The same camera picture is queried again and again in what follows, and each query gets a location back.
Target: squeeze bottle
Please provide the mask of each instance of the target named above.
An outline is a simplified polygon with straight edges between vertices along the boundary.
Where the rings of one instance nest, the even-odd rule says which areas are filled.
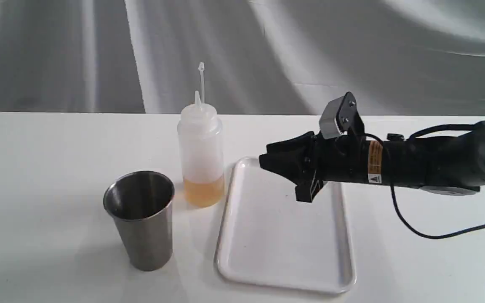
[[[198,67],[204,97],[204,64]],[[189,203],[207,207],[224,195],[224,152],[222,122],[216,109],[200,98],[196,91],[194,104],[181,112],[177,125],[184,192]]]

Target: plastic tray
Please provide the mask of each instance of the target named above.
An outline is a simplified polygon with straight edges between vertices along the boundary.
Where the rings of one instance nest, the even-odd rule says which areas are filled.
[[[339,183],[312,203],[295,199],[295,185],[243,158],[233,170],[216,264],[237,282],[338,294],[356,280]]]

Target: stainless steel cup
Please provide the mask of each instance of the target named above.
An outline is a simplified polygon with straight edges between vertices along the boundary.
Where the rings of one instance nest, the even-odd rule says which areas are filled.
[[[155,171],[136,171],[115,181],[104,194],[131,264],[142,271],[164,266],[172,253],[173,182]]]

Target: oil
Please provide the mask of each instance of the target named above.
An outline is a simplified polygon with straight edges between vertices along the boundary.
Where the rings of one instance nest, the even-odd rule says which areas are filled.
[[[224,175],[210,183],[184,181],[184,195],[187,201],[197,207],[211,206],[224,196]]]

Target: table surface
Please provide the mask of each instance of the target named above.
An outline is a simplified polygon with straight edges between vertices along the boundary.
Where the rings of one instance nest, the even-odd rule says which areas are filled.
[[[267,143],[318,129],[318,117],[222,116],[227,174]],[[364,117],[366,130],[410,134],[481,117]],[[213,266],[225,202],[181,197],[178,115],[0,113],[0,303],[485,302],[485,230],[427,240],[407,230],[389,189],[345,184],[357,282],[329,297],[228,282]],[[162,269],[128,263],[104,190],[135,170],[176,184],[173,257]],[[485,188],[470,197],[398,189],[408,221],[443,234],[485,222]]]

